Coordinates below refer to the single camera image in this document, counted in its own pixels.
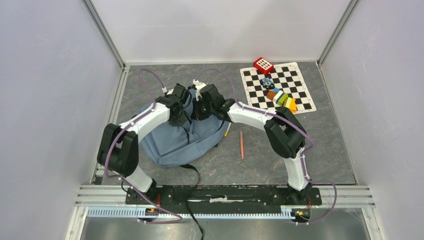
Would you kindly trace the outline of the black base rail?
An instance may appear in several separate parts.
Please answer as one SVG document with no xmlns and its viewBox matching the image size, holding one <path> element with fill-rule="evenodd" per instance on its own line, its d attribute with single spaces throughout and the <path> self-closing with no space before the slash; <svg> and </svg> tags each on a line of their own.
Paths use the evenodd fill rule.
<svg viewBox="0 0 424 240">
<path fill-rule="evenodd" d="M 149 190 L 143 199 L 126 189 L 127 205 L 161 207 L 160 213 L 175 214 L 279 214 L 281 207 L 306 209 L 323 201 L 317 187 L 298 193 L 286 185 L 163 185 Z"/>
</svg>

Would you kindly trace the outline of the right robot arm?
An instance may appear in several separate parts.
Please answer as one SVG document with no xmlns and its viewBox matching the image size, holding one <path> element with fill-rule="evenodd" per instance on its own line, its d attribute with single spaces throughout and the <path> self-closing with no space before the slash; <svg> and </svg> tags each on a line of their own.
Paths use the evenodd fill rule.
<svg viewBox="0 0 424 240">
<path fill-rule="evenodd" d="M 195 91 L 191 119 L 204 120 L 215 116 L 228 123 L 245 124 L 263 130 L 274 152 L 284 159 L 288 175 L 289 199 L 302 204 L 309 198 L 313 184 L 302 160 L 306 131 L 286 107 L 268 111 L 225 99 L 214 84 L 197 80 L 189 86 Z"/>
</svg>

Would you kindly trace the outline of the blue robot toy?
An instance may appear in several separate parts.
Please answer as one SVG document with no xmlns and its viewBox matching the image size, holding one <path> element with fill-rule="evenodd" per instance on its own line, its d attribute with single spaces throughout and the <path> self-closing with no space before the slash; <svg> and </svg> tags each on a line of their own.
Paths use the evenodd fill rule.
<svg viewBox="0 0 424 240">
<path fill-rule="evenodd" d="M 262 78 L 260 82 L 265 90 L 273 90 L 275 88 L 273 80 L 269 77 Z"/>
</svg>

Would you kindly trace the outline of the checkered chess board mat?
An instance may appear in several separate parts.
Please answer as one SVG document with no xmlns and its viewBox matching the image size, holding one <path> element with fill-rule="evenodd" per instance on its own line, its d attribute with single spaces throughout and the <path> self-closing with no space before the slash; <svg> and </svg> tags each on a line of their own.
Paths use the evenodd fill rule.
<svg viewBox="0 0 424 240">
<path fill-rule="evenodd" d="M 262 85 L 262 79 L 268 78 L 273 82 L 275 88 L 295 99 L 296 114 L 317 110 L 296 62 L 276 64 L 268 75 L 262 74 L 254 67 L 242 68 L 239 72 L 247 103 L 252 107 L 265 110 L 277 110 L 280 107 L 267 98 L 268 91 Z"/>
</svg>

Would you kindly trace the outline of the colourful block stack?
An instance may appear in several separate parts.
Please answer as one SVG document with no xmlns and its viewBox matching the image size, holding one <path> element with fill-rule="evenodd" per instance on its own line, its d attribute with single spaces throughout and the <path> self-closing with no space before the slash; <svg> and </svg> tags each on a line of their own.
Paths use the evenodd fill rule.
<svg viewBox="0 0 424 240">
<path fill-rule="evenodd" d="M 268 91 L 266 98 L 278 106 L 283 106 L 289 95 L 278 88 Z"/>
</svg>

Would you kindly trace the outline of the orange pencil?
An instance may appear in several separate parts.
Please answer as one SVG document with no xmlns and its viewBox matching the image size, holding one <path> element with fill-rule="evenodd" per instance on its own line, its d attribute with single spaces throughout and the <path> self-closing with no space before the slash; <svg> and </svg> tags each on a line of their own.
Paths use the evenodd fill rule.
<svg viewBox="0 0 424 240">
<path fill-rule="evenodd" d="M 241 156 L 241 159 L 244 160 L 244 158 L 245 158 L 244 137 L 243 137 L 243 132 L 241 130 L 240 130 L 240 133 L 239 133 L 239 138 L 240 138 L 240 156 Z"/>
</svg>

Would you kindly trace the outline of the blue student backpack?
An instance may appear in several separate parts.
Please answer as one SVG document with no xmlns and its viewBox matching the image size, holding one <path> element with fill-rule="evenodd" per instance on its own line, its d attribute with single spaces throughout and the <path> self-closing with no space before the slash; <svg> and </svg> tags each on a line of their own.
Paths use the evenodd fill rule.
<svg viewBox="0 0 424 240">
<path fill-rule="evenodd" d="M 186 122 L 172 126 L 162 123 L 140 141 L 143 152 L 160 168 L 182 167 L 199 171 L 192 165 L 224 137 L 230 123 L 210 115 L 206 119 L 191 119 L 196 100 L 190 89 L 183 110 Z"/>
</svg>

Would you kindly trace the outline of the orange yellow block toy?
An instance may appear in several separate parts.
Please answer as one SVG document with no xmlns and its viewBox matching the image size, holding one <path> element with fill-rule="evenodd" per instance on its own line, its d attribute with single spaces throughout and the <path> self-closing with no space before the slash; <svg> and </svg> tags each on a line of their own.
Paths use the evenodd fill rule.
<svg viewBox="0 0 424 240">
<path fill-rule="evenodd" d="M 294 114 L 297 111 L 297 104 L 296 104 L 296 100 L 292 97 L 288 97 L 283 105 L 283 107 L 289 109 L 291 111 L 292 114 Z"/>
</svg>

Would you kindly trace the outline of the red calculator toy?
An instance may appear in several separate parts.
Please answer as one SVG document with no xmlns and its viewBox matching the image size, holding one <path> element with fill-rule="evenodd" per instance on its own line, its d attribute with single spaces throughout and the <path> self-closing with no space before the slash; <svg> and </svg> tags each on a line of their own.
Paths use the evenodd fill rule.
<svg viewBox="0 0 424 240">
<path fill-rule="evenodd" d="M 253 62 L 253 67 L 261 74 L 268 75 L 274 69 L 274 65 L 267 61 L 265 58 L 260 57 Z"/>
</svg>

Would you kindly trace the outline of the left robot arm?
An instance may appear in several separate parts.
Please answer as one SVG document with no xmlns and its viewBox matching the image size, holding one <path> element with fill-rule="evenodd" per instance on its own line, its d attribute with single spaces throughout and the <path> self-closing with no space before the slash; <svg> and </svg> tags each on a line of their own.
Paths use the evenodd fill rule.
<svg viewBox="0 0 424 240">
<path fill-rule="evenodd" d="M 190 96 L 189 90 L 176 84 L 138 115 L 121 124 L 109 123 L 103 130 L 97 162 L 106 175 L 112 171 L 138 190 L 137 196 L 145 204 L 156 200 L 157 190 L 152 187 L 154 180 L 139 166 L 140 142 L 161 124 L 181 125 L 187 121 L 184 105 Z"/>
</svg>

